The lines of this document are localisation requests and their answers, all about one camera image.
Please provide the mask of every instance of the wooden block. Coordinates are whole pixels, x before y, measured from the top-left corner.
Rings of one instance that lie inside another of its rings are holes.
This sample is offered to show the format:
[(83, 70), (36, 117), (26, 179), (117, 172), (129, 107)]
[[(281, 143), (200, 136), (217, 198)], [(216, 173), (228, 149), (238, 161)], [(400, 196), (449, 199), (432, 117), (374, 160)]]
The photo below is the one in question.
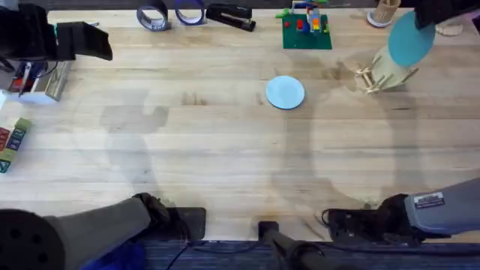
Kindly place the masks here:
[(23, 140), (24, 136), (25, 136), (25, 131), (15, 127), (15, 129), (12, 132), (12, 137), (18, 140)]
[(8, 134), (10, 134), (10, 131), (8, 129), (0, 127), (0, 135), (8, 137)]
[(3, 149), (3, 151), (0, 152), (0, 161), (14, 162), (16, 155), (17, 155), (17, 151), (14, 151), (9, 148), (5, 148)]
[(0, 143), (6, 143), (8, 140), (8, 136), (5, 135), (0, 135)]
[(8, 160), (0, 160), (0, 173), (6, 173), (10, 164)]
[(18, 128), (22, 131), (27, 131), (31, 126), (32, 126), (32, 123), (29, 120), (21, 117), (20, 119), (18, 119), (18, 121), (15, 124), (15, 128)]
[(7, 148), (18, 151), (18, 148), (20, 148), (20, 143), (21, 142), (22, 141), (19, 140), (19, 139), (15, 139), (13, 137), (10, 137), (10, 139), (7, 142)]

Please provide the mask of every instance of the label sticker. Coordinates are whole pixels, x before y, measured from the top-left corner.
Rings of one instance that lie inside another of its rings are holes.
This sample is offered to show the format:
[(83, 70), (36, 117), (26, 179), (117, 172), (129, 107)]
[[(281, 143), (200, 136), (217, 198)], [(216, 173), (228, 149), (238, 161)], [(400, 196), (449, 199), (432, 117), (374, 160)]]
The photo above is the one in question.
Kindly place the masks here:
[(425, 194), (422, 196), (413, 197), (416, 209), (426, 209), (435, 206), (445, 205), (442, 192)]

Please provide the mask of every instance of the blue cloth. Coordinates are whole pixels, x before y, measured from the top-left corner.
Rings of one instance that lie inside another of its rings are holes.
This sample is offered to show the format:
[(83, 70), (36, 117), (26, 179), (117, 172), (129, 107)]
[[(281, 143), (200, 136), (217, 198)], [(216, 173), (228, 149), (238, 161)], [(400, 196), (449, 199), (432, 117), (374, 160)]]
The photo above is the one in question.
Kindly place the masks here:
[(415, 12), (410, 11), (395, 23), (388, 38), (390, 56), (402, 67), (410, 67), (422, 60), (434, 45), (435, 25), (418, 30)]
[(305, 98), (303, 85), (291, 76), (278, 76), (267, 83), (265, 90), (268, 102), (284, 110), (297, 107)]
[(100, 259), (87, 263), (82, 270), (143, 270), (146, 252), (140, 243), (126, 242)]

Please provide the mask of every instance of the blue paper plate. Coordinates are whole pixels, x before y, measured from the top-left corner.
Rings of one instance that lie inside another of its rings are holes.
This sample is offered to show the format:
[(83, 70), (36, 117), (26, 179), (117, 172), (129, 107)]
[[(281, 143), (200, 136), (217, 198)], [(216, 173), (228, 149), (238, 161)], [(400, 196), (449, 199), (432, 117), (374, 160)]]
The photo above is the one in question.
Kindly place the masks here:
[(395, 23), (388, 38), (390, 56), (402, 67), (412, 66), (422, 60), (434, 45), (435, 25), (418, 30), (415, 12), (410, 11)]
[(305, 98), (303, 85), (291, 76), (278, 76), (267, 83), (268, 102), (284, 110), (296, 108)]

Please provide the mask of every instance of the green lego baseplate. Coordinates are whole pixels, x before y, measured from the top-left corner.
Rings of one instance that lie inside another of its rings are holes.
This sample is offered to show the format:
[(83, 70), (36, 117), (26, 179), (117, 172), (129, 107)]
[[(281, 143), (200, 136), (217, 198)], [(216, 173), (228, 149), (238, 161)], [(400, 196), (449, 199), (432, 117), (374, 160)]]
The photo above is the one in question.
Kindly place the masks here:
[[(284, 49), (316, 49), (316, 50), (331, 50), (332, 39), (330, 32), (323, 32), (323, 27), (328, 23), (328, 17), (323, 14), (320, 15), (322, 23), (322, 31), (318, 34), (302, 33), (297, 31), (297, 20), (303, 20), (307, 23), (306, 14), (290, 14), (282, 18), (282, 32), (283, 32), (283, 48)], [(290, 26), (285, 27), (285, 23), (289, 22)]]

